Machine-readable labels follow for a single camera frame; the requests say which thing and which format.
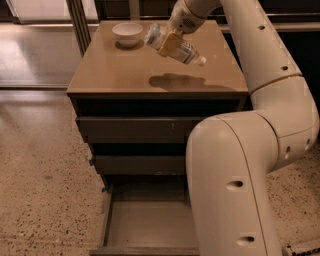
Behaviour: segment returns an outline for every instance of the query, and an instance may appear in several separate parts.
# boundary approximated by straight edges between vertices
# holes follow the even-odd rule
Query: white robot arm
[[[312,146],[319,114],[257,0],[179,0],[169,27],[176,38],[193,33],[221,5],[254,110],[207,118],[189,137],[187,177],[200,254],[280,256],[266,174]]]

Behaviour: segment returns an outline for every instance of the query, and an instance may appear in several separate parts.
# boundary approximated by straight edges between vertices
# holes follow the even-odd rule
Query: small bowl
[[[112,28],[116,40],[126,48],[135,47],[142,33],[143,27],[138,23],[119,23]]]

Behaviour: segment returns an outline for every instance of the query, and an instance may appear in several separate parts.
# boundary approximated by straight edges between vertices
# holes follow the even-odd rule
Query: plastic bottle
[[[145,37],[145,43],[158,51],[163,41],[166,39],[167,33],[167,28],[160,26],[158,23],[154,23],[150,26]],[[204,66],[206,63],[206,58],[200,56],[192,44],[186,40],[183,40],[183,43],[169,56],[184,64]]]

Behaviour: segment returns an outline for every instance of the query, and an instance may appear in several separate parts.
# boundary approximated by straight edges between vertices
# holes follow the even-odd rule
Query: table top
[[[248,94],[243,74],[215,21],[206,21],[196,33],[184,37],[207,58],[204,67],[161,57],[143,42],[152,23],[166,21],[135,21],[143,26],[143,33],[132,49],[122,48],[111,31],[120,22],[100,23],[69,85],[69,96]]]

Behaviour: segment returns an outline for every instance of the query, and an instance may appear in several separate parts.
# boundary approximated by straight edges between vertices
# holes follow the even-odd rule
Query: floor
[[[81,59],[71,29],[0,32],[0,87],[68,85]],[[106,194],[74,119],[63,90],[1,90],[0,256],[81,256],[98,246]],[[320,141],[267,182],[281,245],[319,238]]]

